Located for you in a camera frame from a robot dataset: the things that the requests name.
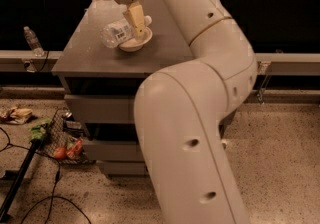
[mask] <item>concrete floor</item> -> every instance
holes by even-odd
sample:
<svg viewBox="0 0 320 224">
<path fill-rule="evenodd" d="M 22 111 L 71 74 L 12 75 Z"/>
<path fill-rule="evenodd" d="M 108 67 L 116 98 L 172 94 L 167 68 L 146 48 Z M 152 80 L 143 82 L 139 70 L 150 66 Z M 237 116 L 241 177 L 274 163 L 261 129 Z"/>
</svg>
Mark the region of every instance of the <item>concrete floor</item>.
<svg viewBox="0 0 320 224">
<path fill-rule="evenodd" d="M 226 152 L 253 224 L 320 223 L 320 94 L 301 99 L 268 95 L 264 105 L 249 100 L 225 132 Z M 38 118 L 66 107 L 57 91 L 0 92 L 0 109 L 13 105 L 31 108 Z M 12 143 L 28 147 L 28 125 L 1 127 Z M 0 148 L 5 145 L 0 132 Z M 19 168 L 25 154 L 22 149 L 2 152 L 0 167 Z M 9 224 L 21 223 L 34 203 L 50 196 L 56 169 L 52 161 L 34 158 L 10 208 Z M 8 183 L 0 184 L 0 203 L 8 189 Z M 63 166 L 55 194 L 72 200 L 95 224 L 164 223 L 148 177 L 107 178 L 95 164 Z M 48 209 L 49 200 L 24 223 L 44 223 Z M 88 221 L 72 205 L 55 199 L 48 223 Z"/>
</svg>

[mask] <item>white robotic arm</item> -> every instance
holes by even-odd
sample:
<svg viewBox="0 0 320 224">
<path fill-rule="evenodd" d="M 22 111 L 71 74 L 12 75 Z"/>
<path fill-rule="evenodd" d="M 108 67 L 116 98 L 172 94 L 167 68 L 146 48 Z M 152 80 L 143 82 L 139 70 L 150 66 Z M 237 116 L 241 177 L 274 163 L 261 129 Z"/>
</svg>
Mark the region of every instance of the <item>white robotic arm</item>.
<svg viewBox="0 0 320 224">
<path fill-rule="evenodd" d="M 135 98 L 136 130 L 164 218 L 249 223 L 218 126 L 249 95 L 255 55 L 219 0 L 163 1 L 194 55 L 152 74 Z"/>
</svg>

